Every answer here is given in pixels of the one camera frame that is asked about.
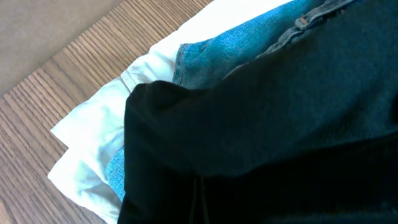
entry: stack of clothes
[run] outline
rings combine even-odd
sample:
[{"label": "stack of clothes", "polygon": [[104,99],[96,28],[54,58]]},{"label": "stack of clothes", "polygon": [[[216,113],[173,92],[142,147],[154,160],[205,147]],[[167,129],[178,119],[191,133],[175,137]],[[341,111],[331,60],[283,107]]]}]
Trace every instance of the stack of clothes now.
[{"label": "stack of clothes", "polygon": [[215,0],[52,130],[108,223],[397,223],[398,2]]}]

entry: brown wooden floor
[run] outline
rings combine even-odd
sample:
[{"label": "brown wooden floor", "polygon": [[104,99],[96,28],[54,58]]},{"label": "brown wooden floor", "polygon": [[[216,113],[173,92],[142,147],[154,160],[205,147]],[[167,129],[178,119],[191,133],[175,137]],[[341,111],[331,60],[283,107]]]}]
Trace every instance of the brown wooden floor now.
[{"label": "brown wooden floor", "polygon": [[103,223],[47,179],[50,129],[210,1],[126,0],[0,99],[0,223]]}]

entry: black fabric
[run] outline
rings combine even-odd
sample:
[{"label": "black fabric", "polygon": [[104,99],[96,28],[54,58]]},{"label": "black fabric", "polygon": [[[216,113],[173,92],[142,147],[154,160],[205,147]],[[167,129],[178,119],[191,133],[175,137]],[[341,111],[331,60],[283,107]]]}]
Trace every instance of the black fabric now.
[{"label": "black fabric", "polygon": [[359,1],[211,89],[138,85],[119,223],[188,223],[198,176],[211,223],[398,222],[397,10]]}]

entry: wooden table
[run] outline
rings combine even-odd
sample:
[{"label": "wooden table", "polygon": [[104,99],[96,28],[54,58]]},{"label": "wooden table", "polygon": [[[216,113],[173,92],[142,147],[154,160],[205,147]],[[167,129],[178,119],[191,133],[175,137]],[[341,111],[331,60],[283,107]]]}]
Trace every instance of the wooden table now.
[{"label": "wooden table", "polygon": [[0,99],[0,223],[103,223],[47,179],[50,129],[210,1],[126,0]]}]

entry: blue denim jeans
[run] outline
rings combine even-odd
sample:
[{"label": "blue denim jeans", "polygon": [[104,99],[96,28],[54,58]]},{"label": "blue denim jeans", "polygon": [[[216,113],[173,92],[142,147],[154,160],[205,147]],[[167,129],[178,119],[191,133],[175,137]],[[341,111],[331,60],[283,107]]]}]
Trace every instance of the blue denim jeans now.
[{"label": "blue denim jeans", "polygon": [[[216,85],[231,71],[303,37],[323,18],[354,0],[295,0],[195,44],[178,50],[173,83],[189,89]],[[109,186],[123,200],[124,147],[106,167]]]}]

